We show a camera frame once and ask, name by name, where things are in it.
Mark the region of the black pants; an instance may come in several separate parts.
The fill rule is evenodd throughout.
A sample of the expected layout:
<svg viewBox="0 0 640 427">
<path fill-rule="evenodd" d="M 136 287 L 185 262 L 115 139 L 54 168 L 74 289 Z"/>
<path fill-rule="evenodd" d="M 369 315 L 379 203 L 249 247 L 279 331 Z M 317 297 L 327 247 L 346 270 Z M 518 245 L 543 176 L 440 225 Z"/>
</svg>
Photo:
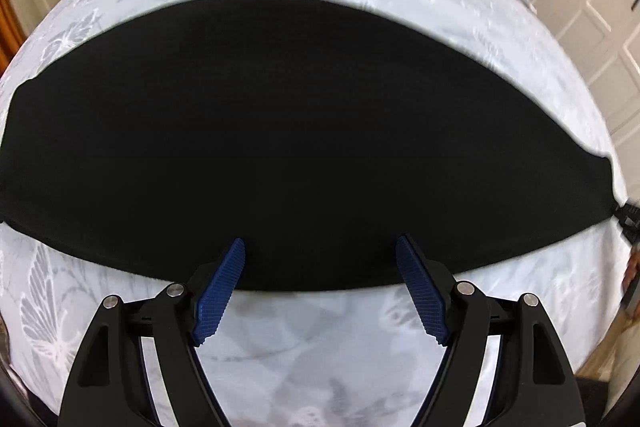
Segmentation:
<svg viewBox="0 0 640 427">
<path fill-rule="evenodd" d="M 196 0 L 90 38 L 18 87 L 1 219 L 178 281 L 242 239 L 246 291 L 399 282 L 411 236 L 460 273 L 610 219 L 608 158 L 513 84 L 382 16 Z"/>
</svg>

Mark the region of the white wardrobe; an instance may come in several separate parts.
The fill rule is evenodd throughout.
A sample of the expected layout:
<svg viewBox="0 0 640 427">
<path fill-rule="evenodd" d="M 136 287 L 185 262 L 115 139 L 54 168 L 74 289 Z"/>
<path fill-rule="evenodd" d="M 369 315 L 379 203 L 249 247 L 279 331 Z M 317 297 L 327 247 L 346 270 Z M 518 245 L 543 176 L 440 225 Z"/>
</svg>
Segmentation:
<svg viewBox="0 0 640 427">
<path fill-rule="evenodd" d="M 584 78 L 639 197 L 639 0 L 530 0 Z"/>
</svg>

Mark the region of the orange curtain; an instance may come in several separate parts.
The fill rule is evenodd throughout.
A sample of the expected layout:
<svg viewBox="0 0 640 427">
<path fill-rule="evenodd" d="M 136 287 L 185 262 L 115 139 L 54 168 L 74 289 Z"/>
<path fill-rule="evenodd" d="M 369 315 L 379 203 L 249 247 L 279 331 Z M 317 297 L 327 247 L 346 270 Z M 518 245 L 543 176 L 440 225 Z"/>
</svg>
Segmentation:
<svg viewBox="0 0 640 427">
<path fill-rule="evenodd" d="M 25 41 L 10 0 L 0 0 L 0 74 L 8 68 Z"/>
</svg>

